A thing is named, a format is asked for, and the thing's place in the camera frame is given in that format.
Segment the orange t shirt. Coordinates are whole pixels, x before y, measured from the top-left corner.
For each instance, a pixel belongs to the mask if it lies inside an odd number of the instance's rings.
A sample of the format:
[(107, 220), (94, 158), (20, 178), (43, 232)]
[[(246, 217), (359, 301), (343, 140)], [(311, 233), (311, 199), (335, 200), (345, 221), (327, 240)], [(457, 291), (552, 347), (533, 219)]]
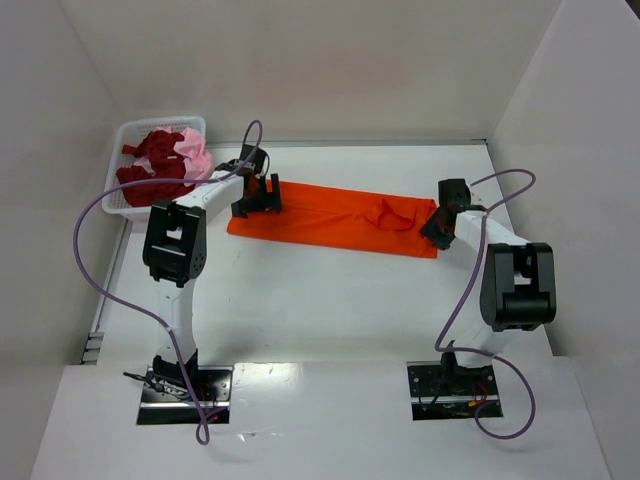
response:
[(284, 243), (435, 259), (420, 229), (436, 210), (432, 199), (280, 184), (282, 210), (232, 218), (231, 235)]

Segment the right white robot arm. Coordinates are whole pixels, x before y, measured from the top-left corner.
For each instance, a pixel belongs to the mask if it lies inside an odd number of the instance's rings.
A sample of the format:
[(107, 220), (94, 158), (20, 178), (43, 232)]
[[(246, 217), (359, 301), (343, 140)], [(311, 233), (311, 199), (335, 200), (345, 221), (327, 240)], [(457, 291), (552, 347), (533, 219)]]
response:
[(519, 237), (492, 219), (487, 208), (472, 202), (463, 179), (438, 182), (438, 206), (420, 235), (441, 251), (459, 241), (480, 256), (471, 278), (480, 285), (480, 320), (458, 340), (437, 340), (446, 386), (458, 388), (487, 372), (508, 343), (555, 319), (551, 246)]

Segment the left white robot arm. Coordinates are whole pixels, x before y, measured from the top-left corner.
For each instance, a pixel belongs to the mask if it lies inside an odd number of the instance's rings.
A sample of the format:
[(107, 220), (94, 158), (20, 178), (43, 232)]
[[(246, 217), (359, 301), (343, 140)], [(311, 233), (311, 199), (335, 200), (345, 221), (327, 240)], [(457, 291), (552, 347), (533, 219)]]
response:
[(269, 166), (265, 150), (245, 143), (239, 157), (216, 167), (208, 183), (151, 207), (143, 263), (155, 281), (158, 316), (169, 335), (152, 362), (155, 379), (183, 389), (197, 388), (202, 382), (193, 334), (193, 299), (196, 279), (207, 260), (206, 227), (226, 209), (239, 219), (280, 212), (279, 177), (268, 173)]

